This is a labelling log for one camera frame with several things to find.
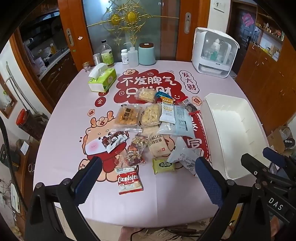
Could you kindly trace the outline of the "small metal tin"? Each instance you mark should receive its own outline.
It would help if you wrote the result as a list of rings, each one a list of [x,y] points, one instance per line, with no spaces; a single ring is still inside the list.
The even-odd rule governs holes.
[[[93,61],[94,61],[95,66],[97,66],[99,63],[101,63],[102,62],[101,54],[100,53],[95,53],[93,55]]]

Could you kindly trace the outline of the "pale puffed snack packet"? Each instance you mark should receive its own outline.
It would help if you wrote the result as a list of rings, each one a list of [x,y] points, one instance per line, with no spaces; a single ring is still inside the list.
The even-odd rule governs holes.
[[[160,104],[150,104],[147,105],[144,109],[144,112],[142,114],[140,123],[143,128],[149,127],[149,126],[157,126],[161,123],[160,116],[162,113],[162,107]]]

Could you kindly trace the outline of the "white cosmetic storage box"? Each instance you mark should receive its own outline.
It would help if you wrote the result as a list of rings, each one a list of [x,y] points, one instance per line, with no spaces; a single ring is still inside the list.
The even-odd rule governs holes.
[[[239,49],[238,42],[226,33],[197,27],[193,42],[192,63],[201,74],[226,78]]]

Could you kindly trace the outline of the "cardboard box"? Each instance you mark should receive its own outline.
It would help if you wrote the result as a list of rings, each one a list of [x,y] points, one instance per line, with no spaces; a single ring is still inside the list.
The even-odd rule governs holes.
[[[292,153],[295,151],[295,135],[288,126],[280,126],[268,137],[270,147],[280,154]]]

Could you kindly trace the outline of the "blue foil snack packet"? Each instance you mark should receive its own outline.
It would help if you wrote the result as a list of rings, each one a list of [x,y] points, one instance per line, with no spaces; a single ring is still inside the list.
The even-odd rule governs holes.
[[[157,91],[155,94],[155,98],[161,98],[161,97],[166,97],[169,99],[173,99],[169,94],[162,92],[162,91]]]

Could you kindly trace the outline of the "brown chocolate snack packet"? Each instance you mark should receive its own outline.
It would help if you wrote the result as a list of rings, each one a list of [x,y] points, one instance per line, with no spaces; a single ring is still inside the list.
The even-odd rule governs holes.
[[[102,144],[106,148],[107,153],[110,153],[121,143],[125,142],[128,139],[128,136],[125,132],[115,132],[109,137],[102,139]]]

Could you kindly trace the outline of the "small white pill bottle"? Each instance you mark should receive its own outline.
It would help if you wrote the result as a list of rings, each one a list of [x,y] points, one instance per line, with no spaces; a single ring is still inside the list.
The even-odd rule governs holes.
[[[123,65],[128,65],[128,50],[127,49],[122,49],[121,50],[121,61]]]

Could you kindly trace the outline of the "white clear plastic packet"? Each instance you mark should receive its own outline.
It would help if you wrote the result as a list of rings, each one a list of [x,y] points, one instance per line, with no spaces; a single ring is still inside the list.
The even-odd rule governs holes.
[[[196,160],[203,156],[204,151],[200,148],[188,148],[182,137],[177,137],[175,149],[167,159],[169,163],[181,163],[191,174],[197,177],[195,171]]]

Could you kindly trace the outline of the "dark plum red packet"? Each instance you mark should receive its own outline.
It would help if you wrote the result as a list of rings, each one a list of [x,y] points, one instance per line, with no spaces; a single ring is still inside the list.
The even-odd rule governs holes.
[[[176,103],[181,108],[184,108],[189,113],[189,115],[195,115],[198,111],[200,111],[196,108],[196,106],[194,106],[194,104],[192,104],[188,96],[183,96],[180,99],[177,99]]]

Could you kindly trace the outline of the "beige cracker packet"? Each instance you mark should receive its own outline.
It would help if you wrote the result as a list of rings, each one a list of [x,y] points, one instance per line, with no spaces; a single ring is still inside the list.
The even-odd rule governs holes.
[[[152,133],[150,135],[147,145],[152,155],[156,158],[167,157],[171,154],[164,137],[157,133]]]

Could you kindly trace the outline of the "orange pastry tray packet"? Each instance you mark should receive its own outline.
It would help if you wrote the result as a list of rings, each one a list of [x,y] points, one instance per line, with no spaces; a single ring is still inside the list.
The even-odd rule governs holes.
[[[113,131],[141,133],[139,125],[142,107],[138,104],[125,104],[118,110],[114,121]]]

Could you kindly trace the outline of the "large light blue bag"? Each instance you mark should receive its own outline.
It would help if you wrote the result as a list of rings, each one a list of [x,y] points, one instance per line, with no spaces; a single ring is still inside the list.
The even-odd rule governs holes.
[[[192,118],[188,111],[178,105],[174,106],[175,124],[162,122],[158,134],[194,138]]]

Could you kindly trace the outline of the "white squeeze bottle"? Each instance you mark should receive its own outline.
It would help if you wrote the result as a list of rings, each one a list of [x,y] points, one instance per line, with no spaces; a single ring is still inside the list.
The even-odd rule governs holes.
[[[126,47],[129,46],[129,50],[127,52],[129,66],[130,66],[130,68],[134,68],[139,65],[138,51],[135,49],[135,46],[132,42],[126,42],[125,45],[126,45]]]

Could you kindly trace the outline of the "green snack packet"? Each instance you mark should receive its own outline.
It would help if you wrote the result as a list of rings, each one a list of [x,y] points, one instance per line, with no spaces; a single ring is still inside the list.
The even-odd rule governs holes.
[[[175,164],[168,162],[167,159],[153,159],[152,168],[155,175],[165,172],[174,172]]]

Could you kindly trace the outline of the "white orange oat bar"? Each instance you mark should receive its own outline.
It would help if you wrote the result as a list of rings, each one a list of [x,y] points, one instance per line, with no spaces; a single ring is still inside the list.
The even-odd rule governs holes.
[[[174,101],[170,98],[161,97],[162,100],[162,114],[159,118],[161,122],[175,124]]]

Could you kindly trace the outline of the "teal cylindrical canister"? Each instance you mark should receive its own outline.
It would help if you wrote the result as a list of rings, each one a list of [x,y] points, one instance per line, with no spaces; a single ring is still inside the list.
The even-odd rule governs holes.
[[[138,47],[138,61],[140,65],[150,66],[156,63],[153,43],[140,43]]]

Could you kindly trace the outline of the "small glass jar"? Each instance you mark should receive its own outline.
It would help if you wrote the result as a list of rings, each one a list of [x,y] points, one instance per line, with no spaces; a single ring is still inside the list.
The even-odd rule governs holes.
[[[90,62],[89,61],[84,62],[82,64],[82,66],[83,66],[83,69],[85,70],[85,72],[89,72],[91,70],[91,66],[90,66]]]

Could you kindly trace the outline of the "clear bottle green label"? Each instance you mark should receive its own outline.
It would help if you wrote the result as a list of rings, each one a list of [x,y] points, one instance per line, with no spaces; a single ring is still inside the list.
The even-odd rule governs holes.
[[[112,48],[107,44],[107,40],[101,41],[99,52],[101,54],[103,63],[107,64],[108,67],[114,66],[114,57],[112,53]]]

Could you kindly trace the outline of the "wooden cabinet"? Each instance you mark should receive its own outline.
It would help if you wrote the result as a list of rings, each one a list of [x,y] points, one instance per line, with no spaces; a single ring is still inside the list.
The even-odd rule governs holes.
[[[231,1],[227,33],[239,44],[232,71],[267,135],[295,115],[295,49],[252,1]]]

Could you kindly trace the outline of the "wooden glass sliding door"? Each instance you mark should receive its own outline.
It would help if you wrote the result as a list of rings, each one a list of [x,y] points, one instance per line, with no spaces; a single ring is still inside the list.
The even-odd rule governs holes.
[[[94,64],[102,40],[114,61],[120,51],[154,44],[157,60],[191,61],[196,27],[208,25],[210,1],[58,1],[60,17],[77,70]]]

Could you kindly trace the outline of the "dried fruit mix packet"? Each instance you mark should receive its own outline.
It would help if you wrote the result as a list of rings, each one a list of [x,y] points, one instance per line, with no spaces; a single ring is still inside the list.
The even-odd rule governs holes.
[[[116,156],[117,167],[132,167],[144,163],[143,151],[148,143],[148,137],[137,133],[130,145]]]

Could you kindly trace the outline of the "white plastic storage bin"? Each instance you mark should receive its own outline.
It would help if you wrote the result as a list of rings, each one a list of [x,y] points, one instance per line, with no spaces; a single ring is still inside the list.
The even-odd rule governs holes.
[[[245,99],[210,93],[201,105],[201,114],[212,167],[225,179],[249,175],[240,161],[246,153],[265,166],[270,165],[262,154],[268,145],[266,136]]]

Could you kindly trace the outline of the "pale biscuit packet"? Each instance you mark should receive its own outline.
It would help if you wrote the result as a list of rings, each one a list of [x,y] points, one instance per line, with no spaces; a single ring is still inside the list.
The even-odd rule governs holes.
[[[149,103],[155,103],[155,95],[157,91],[154,89],[148,89],[148,88],[140,88],[136,94],[135,94],[135,99],[144,101],[144,102],[149,102]]]

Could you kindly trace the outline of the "green tissue box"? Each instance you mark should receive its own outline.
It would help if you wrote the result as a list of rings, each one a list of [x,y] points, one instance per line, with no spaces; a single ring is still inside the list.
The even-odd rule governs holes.
[[[88,75],[88,86],[92,92],[106,93],[117,78],[116,70],[99,63]]]

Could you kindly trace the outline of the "red cookies packet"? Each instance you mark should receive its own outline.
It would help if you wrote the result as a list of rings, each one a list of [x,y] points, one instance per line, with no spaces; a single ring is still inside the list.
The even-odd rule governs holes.
[[[119,195],[143,191],[137,167],[116,168]]]

